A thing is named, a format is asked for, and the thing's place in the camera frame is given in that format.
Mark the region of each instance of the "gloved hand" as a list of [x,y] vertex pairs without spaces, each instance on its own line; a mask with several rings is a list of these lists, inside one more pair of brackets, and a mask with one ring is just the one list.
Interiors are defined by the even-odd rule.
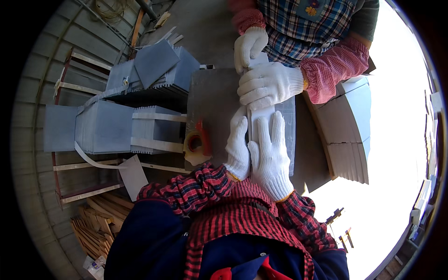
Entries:
[[246,107],[242,106],[230,121],[230,136],[225,150],[228,152],[227,163],[224,166],[236,179],[242,181],[250,171],[250,155],[246,146],[247,132]]
[[240,102],[251,110],[283,102],[303,91],[300,67],[289,68],[280,62],[269,62],[250,67],[240,79],[237,90]]
[[246,32],[235,41],[235,51],[233,57],[235,60],[235,69],[238,74],[243,72],[244,68],[249,67],[250,59],[257,58],[264,47],[267,45],[267,33],[262,27],[249,27]]
[[257,120],[259,145],[249,142],[252,175],[255,182],[274,202],[279,202],[294,191],[289,180],[289,157],[286,154],[284,119],[279,111],[273,115],[272,137],[265,117]]

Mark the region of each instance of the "navy blue jacket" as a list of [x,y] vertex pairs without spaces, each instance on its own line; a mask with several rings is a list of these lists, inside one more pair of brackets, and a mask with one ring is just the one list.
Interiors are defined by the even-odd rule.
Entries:
[[[126,218],[108,254],[105,280],[182,279],[190,218],[173,213],[161,200],[138,201]],[[261,263],[291,279],[303,278],[303,253],[264,237],[231,234],[204,247],[200,279],[231,267],[232,279],[253,279]],[[312,255],[313,280],[347,280],[345,251],[331,249]]]

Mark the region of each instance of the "red gingham sleeve cover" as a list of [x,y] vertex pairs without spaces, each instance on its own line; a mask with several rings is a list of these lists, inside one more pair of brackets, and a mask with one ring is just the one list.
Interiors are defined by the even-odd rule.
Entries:
[[220,165],[214,169],[211,163],[204,163],[187,176],[178,175],[168,185],[150,183],[140,190],[137,201],[160,199],[168,202],[176,215],[188,215],[201,210],[209,201],[218,201],[230,195],[234,182],[226,175],[226,168]]
[[310,81],[307,88],[313,104],[327,102],[336,95],[335,85],[356,77],[369,67],[369,50],[362,43],[347,37],[319,57],[302,60],[300,67]]
[[327,224],[314,218],[315,204],[311,198],[294,191],[284,202],[277,203],[280,222],[292,232],[310,253],[337,249],[334,238],[327,233]]
[[253,24],[266,28],[263,14],[257,9],[255,0],[228,0],[228,7],[235,15],[232,18],[232,24],[240,35],[243,35]]

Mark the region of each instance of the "corrugated metal wall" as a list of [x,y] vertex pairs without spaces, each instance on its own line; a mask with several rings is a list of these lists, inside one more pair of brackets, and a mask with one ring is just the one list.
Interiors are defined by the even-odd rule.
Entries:
[[[100,0],[97,3],[103,9],[113,6],[113,0]],[[131,36],[139,11],[136,2],[132,1],[130,4],[131,7],[125,11],[121,21],[113,24],[126,38]],[[29,54],[13,108],[11,165],[19,207],[33,242],[57,279],[81,279],[89,275],[82,268],[85,255],[69,223],[69,218],[77,214],[78,205],[84,201],[66,204],[63,209],[58,203],[51,153],[43,152],[45,105],[54,103],[53,87],[72,47],[75,52],[110,66],[127,59],[126,56],[120,55],[121,52],[129,53],[123,41],[103,23],[92,19],[90,12],[78,2],[66,0],[62,3]],[[148,21],[149,17],[145,15],[140,33]],[[65,82],[96,90],[105,89],[106,75],[76,62],[71,65]],[[88,97],[73,90],[63,89],[59,105],[79,106]],[[37,118],[34,127],[35,109]],[[76,152],[61,152],[56,153],[56,162],[60,165],[79,163],[83,160]],[[62,194],[91,187],[111,175],[110,171],[106,171],[109,172],[106,174],[102,172],[96,168],[59,172]]]

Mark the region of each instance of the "gray t-shirt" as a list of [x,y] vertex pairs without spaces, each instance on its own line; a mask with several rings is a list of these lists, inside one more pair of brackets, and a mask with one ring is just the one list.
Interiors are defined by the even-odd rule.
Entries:
[[349,31],[358,33],[372,42],[376,21],[378,19],[378,11],[379,0],[358,0]]

